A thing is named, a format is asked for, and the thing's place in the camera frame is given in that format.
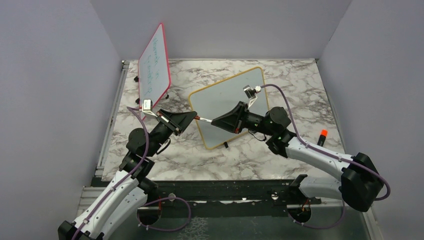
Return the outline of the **white dry erase marker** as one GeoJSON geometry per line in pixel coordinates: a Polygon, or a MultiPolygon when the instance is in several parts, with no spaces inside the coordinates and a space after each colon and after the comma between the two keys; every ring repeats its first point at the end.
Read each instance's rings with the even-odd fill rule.
{"type": "Polygon", "coordinates": [[[198,120],[198,121],[206,122],[206,123],[211,123],[212,122],[211,119],[203,118],[203,117],[200,117],[200,116],[196,116],[194,119],[195,120],[198,120]]]}

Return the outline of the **yellow framed whiteboard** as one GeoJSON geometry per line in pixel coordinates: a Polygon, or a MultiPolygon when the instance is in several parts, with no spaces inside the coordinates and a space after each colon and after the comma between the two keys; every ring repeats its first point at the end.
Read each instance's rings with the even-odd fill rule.
{"type": "MultiPolygon", "coordinates": [[[[188,95],[188,102],[198,116],[213,120],[228,113],[238,102],[249,102],[244,93],[245,86],[256,87],[264,84],[264,71],[261,67],[256,66],[191,92],[188,95]]],[[[201,120],[197,120],[196,124],[203,144],[208,150],[215,149],[225,142],[228,143],[248,133],[247,129],[243,129],[239,134],[231,133],[201,120]]]]}

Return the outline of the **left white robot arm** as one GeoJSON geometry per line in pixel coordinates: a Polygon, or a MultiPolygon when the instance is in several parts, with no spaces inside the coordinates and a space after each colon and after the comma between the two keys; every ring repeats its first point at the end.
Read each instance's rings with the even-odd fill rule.
{"type": "Polygon", "coordinates": [[[59,226],[59,239],[105,240],[137,208],[160,205],[158,184],[147,177],[155,164],[150,157],[163,151],[171,135],[182,134],[197,115],[160,109],[153,114],[157,124],[152,131],[145,125],[133,129],[114,178],[80,216],[59,226]]]}

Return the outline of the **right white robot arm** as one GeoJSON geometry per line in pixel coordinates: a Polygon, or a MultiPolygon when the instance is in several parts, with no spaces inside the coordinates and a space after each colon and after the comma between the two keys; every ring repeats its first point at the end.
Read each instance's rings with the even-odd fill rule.
{"type": "Polygon", "coordinates": [[[292,202],[300,204],[315,197],[338,199],[357,211],[367,212],[384,186],[371,159],[363,153],[352,156],[300,140],[288,130],[290,124],[283,107],[273,107],[261,116],[250,112],[248,104],[242,101],[211,121],[211,125],[234,134],[243,129],[264,134],[268,136],[268,149],[275,155],[304,162],[332,176],[296,178],[288,190],[292,202]]]}

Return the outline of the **pink framed whiteboard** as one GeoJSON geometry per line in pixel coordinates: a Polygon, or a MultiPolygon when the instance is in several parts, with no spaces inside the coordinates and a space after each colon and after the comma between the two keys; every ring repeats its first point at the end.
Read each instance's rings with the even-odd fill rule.
{"type": "Polygon", "coordinates": [[[143,100],[156,106],[167,95],[171,86],[168,46],[164,24],[161,22],[137,62],[139,108],[143,100]]]}

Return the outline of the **orange capped black marker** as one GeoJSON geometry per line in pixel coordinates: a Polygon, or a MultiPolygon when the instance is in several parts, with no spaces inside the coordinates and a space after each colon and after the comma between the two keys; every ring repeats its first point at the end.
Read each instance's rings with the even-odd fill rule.
{"type": "Polygon", "coordinates": [[[317,141],[318,146],[320,146],[320,147],[324,146],[327,135],[328,135],[328,131],[326,129],[323,129],[321,131],[320,136],[319,136],[318,141],[317,141]]]}

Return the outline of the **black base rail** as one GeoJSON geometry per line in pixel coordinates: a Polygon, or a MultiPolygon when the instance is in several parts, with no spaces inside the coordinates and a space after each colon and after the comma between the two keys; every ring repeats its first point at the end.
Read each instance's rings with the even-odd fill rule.
{"type": "Polygon", "coordinates": [[[315,208],[329,206],[328,196],[306,196],[301,184],[306,175],[296,179],[274,180],[162,180],[158,188],[142,199],[139,187],[124,197],[113,220],[139,215],[147,221],[159,218],[232,218],[293,217],[307,222],[315,208]]]}

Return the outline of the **aluminium side rail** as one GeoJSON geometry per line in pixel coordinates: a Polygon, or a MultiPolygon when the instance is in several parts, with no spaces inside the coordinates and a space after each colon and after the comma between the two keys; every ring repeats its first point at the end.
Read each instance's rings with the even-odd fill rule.
{"type": "Polygon", "coordinates": [[[106,162],[109,147],[110,147],[110,139],[113,135],[115,118],[116,118],[117,112],[119,110],[119,105],[120,105],[121,97],[122,97],[122,94],[123,94],[123,88],[125,86],[125,81],[126,81],[126,78],[127,78],[127,74],[128,74],[128,70],[129,70],[129,66],[130,66],[131,61],[130,60],[123,60],[121,63],[122,63],[122,69],[121,69],[121,73],[120,73],[115,97],[114,97],[114,100],[113,100],[113,104],[112,104],[112,107],[111,107],[111,112],[110,112],[110,115],[109,115],[109,120],[108,120],[108,124],[107,124],[107,128],[106,128],[106,132],[105,132],[105,135],[104,135],[103,143],[102,143],[102,146],[101,146],[101,149],[100,149],[100,153],[99,153],[99,157],[98,157],[98,161],[97,161],[97,166],[96,166],[95,173],[94,173],[95,178],[100,178],[102,176],[103,172],[104,172],[105,162],[106,162]]]}

